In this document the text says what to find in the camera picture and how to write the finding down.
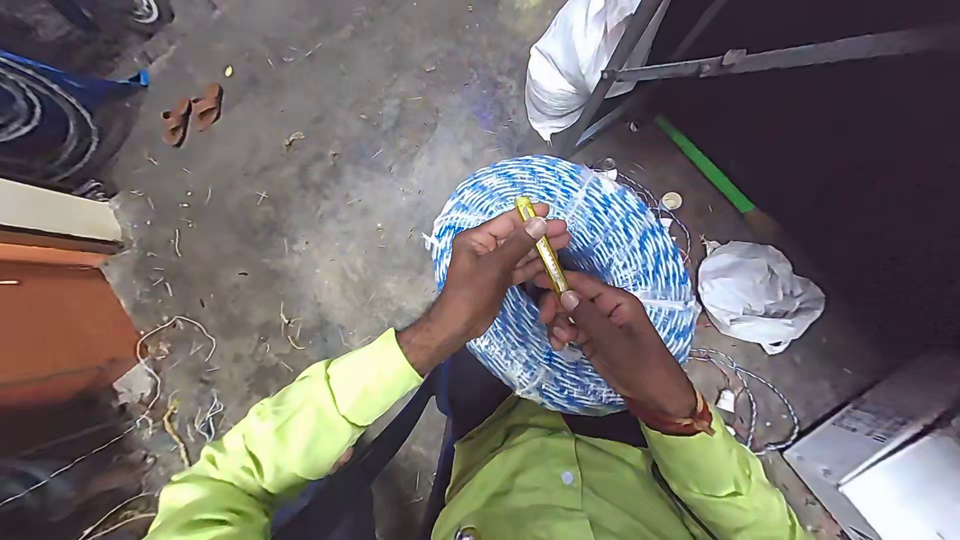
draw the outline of blue and white rope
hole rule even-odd
[[[568,161],[503,160],[460,184],[426,237],[438,290],[446,280],[453,236],[513,209],[519,195],[549,203],[548,217],[566,220],[572,240],[559,252],[564,268],[634,293],[667,349],[686,360],[697,313],[680,250],[633,191]],[[493,325],[468,348],[517,395],[547,408],[591,416],[622,410],[623,399],[582,352],[550,348],[538,314],[534,302],[511,287]]]

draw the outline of lime green shirt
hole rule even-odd
[[[269,538],[273,509],[420,383],[393,330],[310,366],[173,477],[147,538]],[[511,397],[456,443],[433,538],[465,526],[497,540],[708,538],[657,485],[654,460],[718,538],[807,538],[756,457],[713,419],[713,436],[643,428],[642,450],[573,434],[559,413]]]

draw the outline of sandal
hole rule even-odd
[[[203,131],[219,120],[223,104],[224,88],[217,83],[207,85],[204,97],[193,99],[193,109],[197,114],[197,129]]]
[[[190,100],[181,97],[173,110],[165,110],[163,118],[163,142],[179,148],[186,139],[186,127],[190,122]]]

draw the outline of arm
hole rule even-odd
[[[759,460],[698,399],[640,300],[585,274],[566,277],[574,290],[544,295],[540,306],[551,344],[582,345],[640,419],[663,478],[690,510],[719,538],[808,537]]]
[[[536,210],[545,216],[548,208]],[[148,538],[268,537],[278,503],[326,476],[422,375],[490,327],[507,288],[542,269],[530,252],[545,233],[558,247],[569,241],[564,222],[524,224],[515,212],[458,234],[444,291],[420,320],[314,364],[254,405],[163,489]]]
[[[310,366],[173,477],[148,537],[267,537],[274,506],[326,476],[364,428],[420,382],[393,330]]]
[[[759,459],[713,414],[713,435],[643,434],[663,478],[718,538],[809,538]]]

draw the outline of dirty floor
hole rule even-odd
[[[122,189],[114,205],[128,250],[105,271],[141,330],[185,315],[216,338],[209,362],[191,327],[152,344],[166,355],[163,399],[177,391],[192,456],[203,446],[192,425],[214,394],[225,407],[222,432],[311,363],[402,328],[431,302],[420,235],[454,186],[495,160],[546,150],[526,121],[523,85],[529,47],[561,4],[174,2],[178,18],[150,44],[152,84],[131,105],[133,131],[108,171]],[[221,120],[191,130],[182,148],[166,146],[161,112],[210,82],[225,88]],[[700,234],[753,238],[652,126],[616,127],[575,160],[604,156],[658,196],[683,194],[694,267]],[[773,358],[711,328],[698,330],[697,343],[767,377],[806,426],[889,365],[834,305]],[[757,394],[761,440],[783,438],[785,411]],[[429,409],[379,479],[380,537],[417,530],[443,428]],[[144,444],[158,457],[148,478],[158,487],[182,465],[162,431]]]

